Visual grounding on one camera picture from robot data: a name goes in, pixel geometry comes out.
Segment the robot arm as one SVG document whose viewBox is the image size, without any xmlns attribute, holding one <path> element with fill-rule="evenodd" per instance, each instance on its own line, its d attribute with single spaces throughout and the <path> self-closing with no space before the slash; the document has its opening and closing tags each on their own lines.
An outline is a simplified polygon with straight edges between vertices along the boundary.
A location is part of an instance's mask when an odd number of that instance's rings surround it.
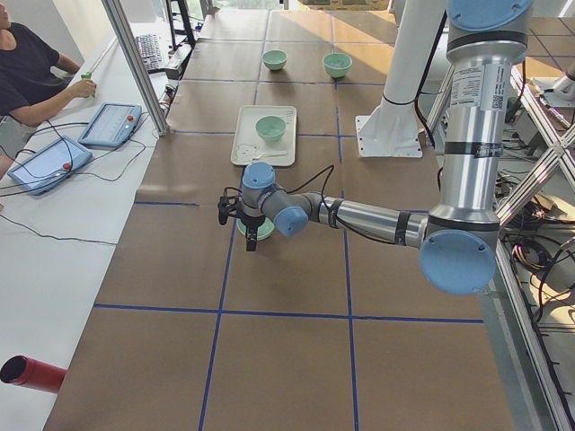
<svg viewBox="0 0 575 431">
<path fill-rule="evenodd" d="M 526 54 L 528 1 L 447 1 L 447 59 L 454 67 L 440 200 L 426 215 L 374 207 L 320 192 L 289 194 L 273 168 L 249 165 L 238 213 L 253 249 L 265 219 L 292 236 L 307 223 L 348 229 L 378 241 L 417 248 L 420 268 L 454 295 L 482 291 L 495 268 L 500 221 L 493 191 L 512 67 Z"/>
</svg>

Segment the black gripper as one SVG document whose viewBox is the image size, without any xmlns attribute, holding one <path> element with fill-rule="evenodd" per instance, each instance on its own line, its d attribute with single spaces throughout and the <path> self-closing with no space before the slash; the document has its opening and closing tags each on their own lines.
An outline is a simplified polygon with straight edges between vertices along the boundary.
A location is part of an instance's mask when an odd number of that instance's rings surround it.
<svg viewBox="0 0 575 431">
<path fill-rule="evenodd" d="M 265 215 L 251 215 L 246 210 L 239 210 L 240 220 L 245 228 L 246 250 L 256 251 L 258 242 L 258 228 L 265 223 Z"/>
</svg>

